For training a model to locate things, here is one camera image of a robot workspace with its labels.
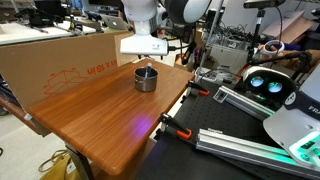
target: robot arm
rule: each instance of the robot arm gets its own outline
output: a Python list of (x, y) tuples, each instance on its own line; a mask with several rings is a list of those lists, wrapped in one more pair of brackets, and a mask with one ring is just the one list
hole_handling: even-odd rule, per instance
[[(122, 0), (127, 19), (133, 22), (135, 34), (121, 40), (120, 52), (138, 55), (167, 55), (165, 40), (152, 37), (157, 29), (158, 0)], [(211, 0), (160, 0), (172, 22), (191, 24), (205, 13)]]

